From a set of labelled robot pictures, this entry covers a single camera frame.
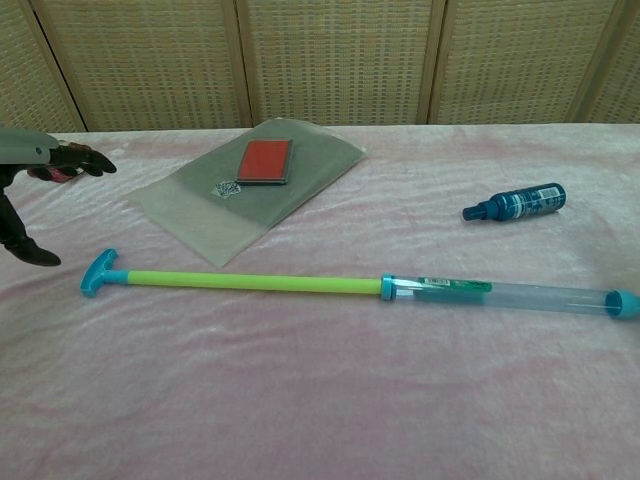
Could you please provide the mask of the left black grey robot hand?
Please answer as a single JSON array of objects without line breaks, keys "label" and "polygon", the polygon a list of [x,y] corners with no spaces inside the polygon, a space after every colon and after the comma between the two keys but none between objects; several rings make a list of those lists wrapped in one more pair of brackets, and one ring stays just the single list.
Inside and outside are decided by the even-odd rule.
[{"label": "left black grey robot hand", "polygon": [[[1,188],[11,186],[26,172],[46,182],[64,183],[82,173],[93,177],[114,174],[116,166],[102,153],[76,142],[65,142],[40,131],[1,130]],[[1,195],[1,245],[18,260],[41,267],[55,267],[60,258],[37,245],[6,194]]]}]

